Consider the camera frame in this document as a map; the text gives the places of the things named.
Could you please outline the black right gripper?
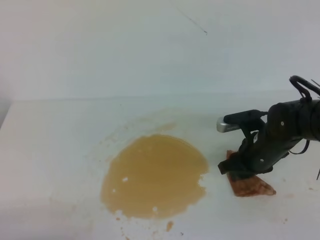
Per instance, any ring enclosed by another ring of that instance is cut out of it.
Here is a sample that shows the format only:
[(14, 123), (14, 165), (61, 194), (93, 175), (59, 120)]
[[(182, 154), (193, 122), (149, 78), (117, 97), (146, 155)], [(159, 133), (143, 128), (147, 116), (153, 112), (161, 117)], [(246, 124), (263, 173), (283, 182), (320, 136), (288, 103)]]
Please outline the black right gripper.
[(260, 130), (241, 129), (245, 138), (236, 157), (220, 162), (222, 175), (231, 173), (232, 184), (249, 184), (257, 174), (269, 173), (273, 166), (291, 153), (301, 140), (307, 148), (313, 139), (313, 103), (311, 101), (280, 102), (270, 107), (261, 118)]

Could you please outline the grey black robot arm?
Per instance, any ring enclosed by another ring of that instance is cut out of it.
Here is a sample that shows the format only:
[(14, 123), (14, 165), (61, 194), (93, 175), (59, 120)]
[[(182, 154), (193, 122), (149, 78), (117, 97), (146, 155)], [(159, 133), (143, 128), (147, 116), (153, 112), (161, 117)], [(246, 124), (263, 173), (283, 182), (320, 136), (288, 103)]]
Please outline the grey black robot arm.
[(301, 140), (320, 139), (320, 102), (280, 102), (268, 111), (247, 110), (226, 115), (224, 123), (241, 129), (245, 138), (237, 152), (218, 164), (233, 181), (269, 173)]

